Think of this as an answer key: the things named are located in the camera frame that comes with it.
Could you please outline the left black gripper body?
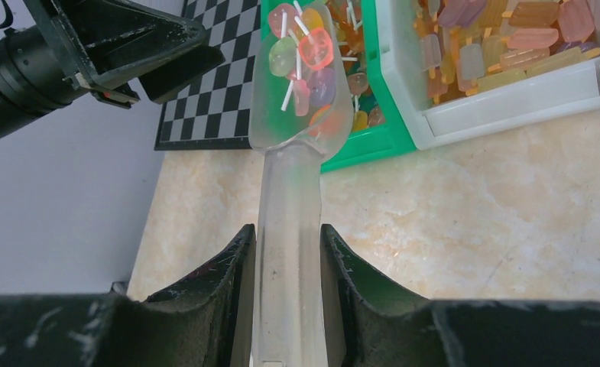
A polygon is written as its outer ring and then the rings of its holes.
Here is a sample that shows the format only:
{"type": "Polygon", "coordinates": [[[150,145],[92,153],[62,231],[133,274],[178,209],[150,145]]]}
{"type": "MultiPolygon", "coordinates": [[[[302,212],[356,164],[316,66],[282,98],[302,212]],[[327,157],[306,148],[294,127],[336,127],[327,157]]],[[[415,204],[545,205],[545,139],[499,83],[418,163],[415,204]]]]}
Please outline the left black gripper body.
{"type": "Polygon", "coordinates": [[[0,40],[0,139],[84,94],[66,81],[37,26],[0,40]]]}

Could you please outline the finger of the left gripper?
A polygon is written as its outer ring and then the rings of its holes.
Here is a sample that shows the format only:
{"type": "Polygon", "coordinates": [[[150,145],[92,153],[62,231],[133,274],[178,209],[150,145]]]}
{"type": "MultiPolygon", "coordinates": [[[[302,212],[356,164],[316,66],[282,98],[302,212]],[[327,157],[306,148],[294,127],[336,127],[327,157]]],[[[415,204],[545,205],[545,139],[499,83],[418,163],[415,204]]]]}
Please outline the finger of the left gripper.
{"type": "MultiPolygon", "coordinates": [[[[224,61],[225,57],[219,48],[201,45],[138,79],[147,97],[162,105],[173,100],[178,92],[224,61]]],[[[140,101],[139,95],[128,83],[110,91],[93,90],[92,95],[99,102],[123,109],[130,109],[140,101]]]]}
{"type": "Polygon", "coordinates": [[[26,1],[64,76],[115,89],[207,42],[197,21],[132,2],[26,1]]]}

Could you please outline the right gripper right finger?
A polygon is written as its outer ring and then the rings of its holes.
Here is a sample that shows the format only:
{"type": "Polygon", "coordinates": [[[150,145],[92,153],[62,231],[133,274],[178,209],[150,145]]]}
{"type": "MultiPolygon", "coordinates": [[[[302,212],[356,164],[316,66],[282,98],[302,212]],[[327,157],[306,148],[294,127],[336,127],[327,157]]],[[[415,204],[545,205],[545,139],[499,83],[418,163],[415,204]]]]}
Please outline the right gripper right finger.
{"type": "Polygon", "coordinates": [[[600,366],[600,302],[428,299],[320,230],[331,366],[600,366]]]}

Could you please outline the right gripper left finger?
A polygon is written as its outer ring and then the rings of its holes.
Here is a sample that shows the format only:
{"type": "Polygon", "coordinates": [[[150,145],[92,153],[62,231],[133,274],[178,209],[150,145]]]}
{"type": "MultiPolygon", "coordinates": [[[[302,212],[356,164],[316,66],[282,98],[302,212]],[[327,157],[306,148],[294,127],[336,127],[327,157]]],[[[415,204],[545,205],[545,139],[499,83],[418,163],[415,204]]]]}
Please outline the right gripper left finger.
{"type": "Polygon", "coordinates": [[[106,294],[0,295],[0,366],[247,366],[255,228],[136,301],[106,294]]]}

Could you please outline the clear plastic scoop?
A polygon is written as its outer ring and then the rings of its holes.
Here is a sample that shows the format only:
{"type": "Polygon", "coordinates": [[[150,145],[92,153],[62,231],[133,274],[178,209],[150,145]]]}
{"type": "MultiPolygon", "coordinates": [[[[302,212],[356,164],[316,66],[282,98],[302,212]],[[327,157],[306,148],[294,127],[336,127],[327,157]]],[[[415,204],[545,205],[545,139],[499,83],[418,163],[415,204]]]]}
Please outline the clear plastic scoop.
{"type": "Polygon", "coordinates": [[[250,145],[264,157],[255,250],[256,366],[341,366],[336,279],[320,239],[320,171],[353,108],[326,4],[280,4],[255,58],[250,145]]]}

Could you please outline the green candy bin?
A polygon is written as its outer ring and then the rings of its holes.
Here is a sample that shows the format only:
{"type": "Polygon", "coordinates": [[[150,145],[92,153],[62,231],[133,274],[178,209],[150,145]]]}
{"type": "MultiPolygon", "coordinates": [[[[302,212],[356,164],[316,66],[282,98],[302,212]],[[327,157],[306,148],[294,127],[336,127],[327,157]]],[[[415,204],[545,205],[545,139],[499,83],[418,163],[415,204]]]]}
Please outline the green candy bin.
{"type": "Polygon", "coordinates": [[[323,173],[417,150],[381,72],[378,26],[385,26],[388,22],[379,21],[376,11],[388,4],[388,1],[355,3],[362,10],[357,18],[363,21],[359,32],[365,38],[365,73],[370,84],[363,96],[358,98],[358,107],[367,114],[367,124],[355,120],[354,130],[344,147],[323,164],[323,173]]]}

